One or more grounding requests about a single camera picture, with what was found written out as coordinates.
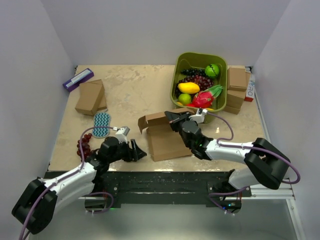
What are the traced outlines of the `brown cardboard paper box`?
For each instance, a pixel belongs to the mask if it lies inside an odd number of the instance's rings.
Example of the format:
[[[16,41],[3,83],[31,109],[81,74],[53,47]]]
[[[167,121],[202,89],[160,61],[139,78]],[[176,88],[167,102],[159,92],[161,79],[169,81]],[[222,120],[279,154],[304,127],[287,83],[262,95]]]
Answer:
[[[192,155],[179,133],[171,129],[163,111],[140,117],[137,125],[140,132],[146,131],[149,153],[154,162]]]

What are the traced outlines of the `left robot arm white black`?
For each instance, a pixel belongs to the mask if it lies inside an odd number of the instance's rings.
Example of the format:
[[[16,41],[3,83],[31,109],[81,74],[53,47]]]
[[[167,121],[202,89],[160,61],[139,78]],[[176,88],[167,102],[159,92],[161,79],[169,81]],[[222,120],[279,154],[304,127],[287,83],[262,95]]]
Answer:
[[[98,178],[109,170],[113,162],[136,162],[147,156],[134,139],[130,142],[107,137],[100,148],[79,166],[52,179],[31,181],[11,214],[22,223],[19,239],[43,231],[54,214],[83,196],[99,196],[104,184]]]

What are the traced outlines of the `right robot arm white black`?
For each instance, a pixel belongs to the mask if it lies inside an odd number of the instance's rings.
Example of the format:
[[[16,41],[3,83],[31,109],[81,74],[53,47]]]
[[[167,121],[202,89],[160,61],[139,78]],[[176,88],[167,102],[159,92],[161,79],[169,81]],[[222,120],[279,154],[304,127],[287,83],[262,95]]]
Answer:
[[[207,111],[196,114],[165,111],[171,129],[179,133],[184,145],[201,160],[226,160],[245,164],[243,170],[232,170],[215,190],[235,196],[242,188],[261,184],[277,190],[284,182],[290,160],[268,140],[258,137],[253,142],[227,143],[224,138],[210,138],[199,126]]]

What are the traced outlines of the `folded cardboard box lower right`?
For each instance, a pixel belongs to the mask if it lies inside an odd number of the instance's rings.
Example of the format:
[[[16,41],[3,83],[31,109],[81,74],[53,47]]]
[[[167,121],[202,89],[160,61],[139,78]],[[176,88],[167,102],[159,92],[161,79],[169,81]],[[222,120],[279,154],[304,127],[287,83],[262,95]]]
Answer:
[[[226,95],[226,106],[224,107],[223,111],[237,115],[241,110],[245,97],[245,91],[228,89]]]

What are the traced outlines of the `folded cardboard box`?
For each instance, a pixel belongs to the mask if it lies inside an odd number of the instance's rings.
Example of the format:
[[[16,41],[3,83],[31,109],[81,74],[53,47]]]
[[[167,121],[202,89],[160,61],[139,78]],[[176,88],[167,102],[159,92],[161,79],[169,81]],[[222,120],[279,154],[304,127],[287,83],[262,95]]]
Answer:
[[[80,97],[75,106],[78,113],[94,116],[107,108],[105,88],[101,79],[87,81],[79,85]]]
[[[245,92],[247,90],[246,70],[244,68],[230,67],[227,70],[227,89]]]
[[[245,97],[245,91],[228,89],[226,95],[226,106],[224,107],[223,111],[237,115],[241,110]]]

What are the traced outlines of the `folded cardboard box top right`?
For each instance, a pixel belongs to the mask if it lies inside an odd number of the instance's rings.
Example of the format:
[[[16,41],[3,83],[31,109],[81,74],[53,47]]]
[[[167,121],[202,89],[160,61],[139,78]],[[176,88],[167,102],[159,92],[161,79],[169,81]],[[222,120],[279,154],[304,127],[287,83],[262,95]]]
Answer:
[[[245,92],[247,90],[246,70],[244,68],[230,67],[227,70],[227,89]]]

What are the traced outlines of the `purple rectangular box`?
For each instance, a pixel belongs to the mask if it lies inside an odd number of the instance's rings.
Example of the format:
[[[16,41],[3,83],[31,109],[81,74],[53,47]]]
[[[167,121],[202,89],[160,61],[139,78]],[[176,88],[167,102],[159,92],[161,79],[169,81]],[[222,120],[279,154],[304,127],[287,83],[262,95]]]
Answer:
[[[89,79],[91,79],[94,76],[94,72],[86,68],[85,70],[81,71],[77,75],[73,76],[66,82],[62,84],[65,90],[67,90],[69,93],[75,90],[80,86],[80,84],[87,82]]]

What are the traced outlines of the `green lime toy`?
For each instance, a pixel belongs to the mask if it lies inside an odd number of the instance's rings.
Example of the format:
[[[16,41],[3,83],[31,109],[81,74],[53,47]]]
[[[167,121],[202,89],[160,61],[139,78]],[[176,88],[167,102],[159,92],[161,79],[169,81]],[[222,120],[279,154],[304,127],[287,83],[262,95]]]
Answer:
[[[192,102],[192,96],[187,93],[181,93],[178,96],[178,102],[186,106],[187,104],[190,104]]]

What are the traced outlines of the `yellow mango toy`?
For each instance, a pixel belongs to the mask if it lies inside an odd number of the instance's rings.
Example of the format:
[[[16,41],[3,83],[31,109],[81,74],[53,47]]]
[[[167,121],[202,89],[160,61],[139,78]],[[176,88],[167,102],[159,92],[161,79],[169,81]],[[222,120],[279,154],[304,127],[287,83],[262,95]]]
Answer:
[[[190,95],[196,94],[200,91],[200,87],[194,82],[179,83],[178,89],[183,94],[190,94]]]

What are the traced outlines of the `pink dragon fruit toy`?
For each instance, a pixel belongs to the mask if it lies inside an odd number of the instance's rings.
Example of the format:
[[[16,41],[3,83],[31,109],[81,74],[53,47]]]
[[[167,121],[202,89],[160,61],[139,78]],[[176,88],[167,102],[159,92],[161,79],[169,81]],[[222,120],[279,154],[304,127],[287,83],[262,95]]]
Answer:
[[[213,101],[222,93],[222,90],[223,86],[218,84],[204,91],[200,91],[194,96],[191,104],[196,108],[210,108]]]

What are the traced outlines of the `red grape bunch in basket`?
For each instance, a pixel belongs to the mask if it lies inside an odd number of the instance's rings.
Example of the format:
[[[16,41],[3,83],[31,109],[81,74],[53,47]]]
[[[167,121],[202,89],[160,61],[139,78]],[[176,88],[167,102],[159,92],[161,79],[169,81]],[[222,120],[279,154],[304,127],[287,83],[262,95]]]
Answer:
[[[214,82],[212,79],[200,75],[188,75],[185,78],[179,80],[177,83],[195,83],[199,86],[201,91],[207,90],[208,88],[214,86]]]

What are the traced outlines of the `dark purple grape bunch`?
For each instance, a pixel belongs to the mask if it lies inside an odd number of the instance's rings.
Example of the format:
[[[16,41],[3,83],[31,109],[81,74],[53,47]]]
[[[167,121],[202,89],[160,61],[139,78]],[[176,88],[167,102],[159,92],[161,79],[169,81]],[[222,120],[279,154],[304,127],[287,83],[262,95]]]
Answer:
[[[204,69],[199,69],[199,68],[188,68],[188,69],[183,69],[180,72],[184,76],[200,76],[200,77],[206,77],[206,73]]]

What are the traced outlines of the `red grape bunch on table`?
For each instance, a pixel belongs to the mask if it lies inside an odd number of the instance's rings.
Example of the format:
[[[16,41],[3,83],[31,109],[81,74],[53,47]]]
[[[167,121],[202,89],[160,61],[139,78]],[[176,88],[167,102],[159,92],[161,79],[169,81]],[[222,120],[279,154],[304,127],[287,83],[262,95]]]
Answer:
[[[82,146],[82,152],[85,159],[97,151],[96,149],[91,149],[90,140],[92,138],[93,138],[93,135],[91,133],[88,133],[88,134],[85,134],[81,139],[81,144],[80,144],[80,140],[77,141],[76,154],[80,157],[80,160],[82,160],[82,153],[81,153],[80,146]]]

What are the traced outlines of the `green round melon toy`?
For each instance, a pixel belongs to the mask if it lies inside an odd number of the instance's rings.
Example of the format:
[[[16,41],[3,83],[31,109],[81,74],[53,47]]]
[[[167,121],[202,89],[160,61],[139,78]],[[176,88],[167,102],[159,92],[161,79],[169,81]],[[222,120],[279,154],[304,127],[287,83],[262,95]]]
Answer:
[[[217,78],[220,74],[220,69],[216,64],[209,64],[204,69],[205,74],[210,78]]]

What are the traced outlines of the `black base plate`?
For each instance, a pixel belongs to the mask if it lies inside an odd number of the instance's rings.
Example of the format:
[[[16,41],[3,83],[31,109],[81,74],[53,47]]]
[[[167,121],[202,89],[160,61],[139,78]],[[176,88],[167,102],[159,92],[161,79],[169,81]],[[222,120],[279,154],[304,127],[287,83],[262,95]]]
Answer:
[[[239,191],[216,191],[231,171],[107,171],[95,182],[93,194],[83,197],[105,197],[109,208],[123,204],[206,205],[234,213],[241,202],[225,197],[235,197]]]

